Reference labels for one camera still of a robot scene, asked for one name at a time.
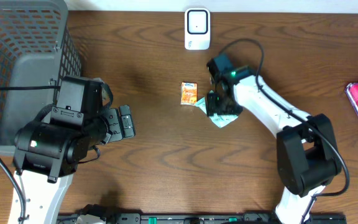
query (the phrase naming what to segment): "plastic crate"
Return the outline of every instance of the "plastic crate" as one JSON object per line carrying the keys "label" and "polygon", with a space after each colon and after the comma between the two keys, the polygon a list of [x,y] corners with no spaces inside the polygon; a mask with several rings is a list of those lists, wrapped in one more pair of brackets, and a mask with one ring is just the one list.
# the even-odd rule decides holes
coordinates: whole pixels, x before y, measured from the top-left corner
{"label": "plastic crate", "polygon": [[[0,86],[60,85],[65,75],[81,75],[67,15],[63,0],[0,0]],[[57,96],[57,90],[0,91],[0,146],[11,146],[8,154],[16,132]]]}

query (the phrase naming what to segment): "wood grain surface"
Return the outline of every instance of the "wood grain surface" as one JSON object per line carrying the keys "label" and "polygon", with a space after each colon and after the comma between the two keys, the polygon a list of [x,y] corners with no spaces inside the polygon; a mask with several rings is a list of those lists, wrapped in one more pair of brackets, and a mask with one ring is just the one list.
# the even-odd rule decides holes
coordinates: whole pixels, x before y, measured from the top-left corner
{"label": "wood grain surface", "polygon": [[[110,85],[113,106],[130,105],[137,136],[100,147],[100,160],[81,165],[61,212],[94,203],[144,213],[273,210],[283,184],[267,128],[245,111],[219,129],[200,109],[180,105],[181,82],[198,83],[202,98],[211,89],[206,62],[226,43],[249,37],[265,47],[262,76],[272,89],[331,119],[349,166],[349,191],[319,198],[312,211],[343,212],[358,223],[358,119],[344,94],[358,81],[358,15],[213,13],[211,23],[210,48],[188,51],[181,12],[70,12],[85,76]],[[229,55],[254,67],[260,57],[250,44]],[[342,175],[325,192],[341,189]],[[12,191],[0,169],[0,223]]]}

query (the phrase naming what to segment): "white wall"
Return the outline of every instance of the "white wall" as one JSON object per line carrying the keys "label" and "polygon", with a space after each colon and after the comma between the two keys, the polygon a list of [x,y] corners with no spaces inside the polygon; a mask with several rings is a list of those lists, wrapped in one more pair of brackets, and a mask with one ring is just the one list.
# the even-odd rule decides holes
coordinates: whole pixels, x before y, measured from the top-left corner
{"label": "white wall", "polygon": [[358,13],[358,0],[65,0],[70,10]]}

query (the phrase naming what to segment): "gray plastic basket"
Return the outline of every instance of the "gray plastic basket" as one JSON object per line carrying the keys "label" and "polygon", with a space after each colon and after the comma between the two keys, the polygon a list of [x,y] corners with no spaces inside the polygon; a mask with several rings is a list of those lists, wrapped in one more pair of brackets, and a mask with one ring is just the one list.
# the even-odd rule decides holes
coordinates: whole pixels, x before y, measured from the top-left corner
{"label": "gray plastic basket", "polygon": [[[81,75],[67,15],[63,0],[0,0],[0,86],[60,85],[65,75]],[[56,90],[0,91],[0,154],[13,153],[16,132],[57,96]]]}

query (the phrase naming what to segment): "orange snack package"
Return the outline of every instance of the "orange snack package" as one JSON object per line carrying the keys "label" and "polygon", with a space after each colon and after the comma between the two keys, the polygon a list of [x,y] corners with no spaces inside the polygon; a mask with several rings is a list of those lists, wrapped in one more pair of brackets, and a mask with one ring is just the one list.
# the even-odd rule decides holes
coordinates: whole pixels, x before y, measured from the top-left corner
{"label": "orange snack package", "polygon": [[197,83],[181,83],[181,105],[195,105],[197,103]]}

